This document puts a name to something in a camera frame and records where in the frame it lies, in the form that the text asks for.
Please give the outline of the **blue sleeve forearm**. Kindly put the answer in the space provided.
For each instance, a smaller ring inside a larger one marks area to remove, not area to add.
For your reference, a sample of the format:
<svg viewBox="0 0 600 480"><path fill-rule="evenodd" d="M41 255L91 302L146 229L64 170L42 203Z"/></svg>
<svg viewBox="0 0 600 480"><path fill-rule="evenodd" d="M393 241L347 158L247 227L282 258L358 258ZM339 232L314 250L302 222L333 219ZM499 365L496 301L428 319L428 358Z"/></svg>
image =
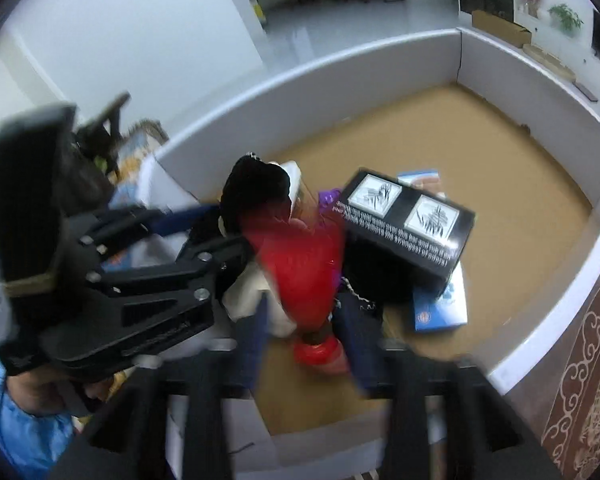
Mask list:
<svg viewBox="0 0 600 480"><path fill-rule="evenodd" d="M0 450L20 479L46 479L74 435L72 417L31 415L18 408L7 391L0 361Z"/></svg>

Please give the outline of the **person left hand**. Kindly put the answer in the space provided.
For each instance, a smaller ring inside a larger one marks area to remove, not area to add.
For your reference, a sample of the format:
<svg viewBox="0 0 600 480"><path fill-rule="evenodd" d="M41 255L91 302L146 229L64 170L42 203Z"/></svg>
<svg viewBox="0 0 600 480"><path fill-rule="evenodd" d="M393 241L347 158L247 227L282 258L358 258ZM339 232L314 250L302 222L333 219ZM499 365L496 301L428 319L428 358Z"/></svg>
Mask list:
<svg viewBox="0 0 600 480"><path fill-rule="evenodd" d="M67 409L58 385L70 377L51 367L40 367L30 372L6 378L6 389L14 403L33 416L56 415Z"/></svg>

